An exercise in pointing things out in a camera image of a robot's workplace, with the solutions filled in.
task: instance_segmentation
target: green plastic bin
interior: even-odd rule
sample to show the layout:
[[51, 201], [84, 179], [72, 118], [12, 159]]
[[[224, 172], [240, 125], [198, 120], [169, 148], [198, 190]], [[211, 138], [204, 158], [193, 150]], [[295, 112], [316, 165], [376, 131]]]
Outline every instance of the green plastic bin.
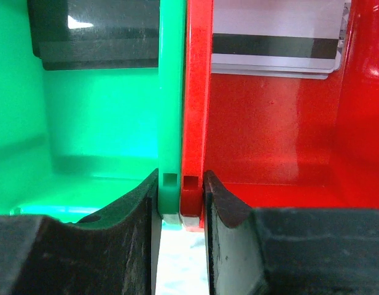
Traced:
[[158, 68], [45, 71], [26, 0], [0, 0], [0, 214], [76, 222], [159, 168], [179, 222], [185, 15], [160, 1]]

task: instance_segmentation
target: red plastic bin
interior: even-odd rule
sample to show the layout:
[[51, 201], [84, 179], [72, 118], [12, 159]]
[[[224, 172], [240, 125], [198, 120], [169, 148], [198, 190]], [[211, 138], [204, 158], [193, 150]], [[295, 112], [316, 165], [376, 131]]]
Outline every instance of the red plastic bin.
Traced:
[[212, 15], [194, 12], [181, 214], [200, 216], [204, 170], [252, 207], [379, 209], [379, 1], [353, 1], [326, 80], [212, 74], [209, 102]]

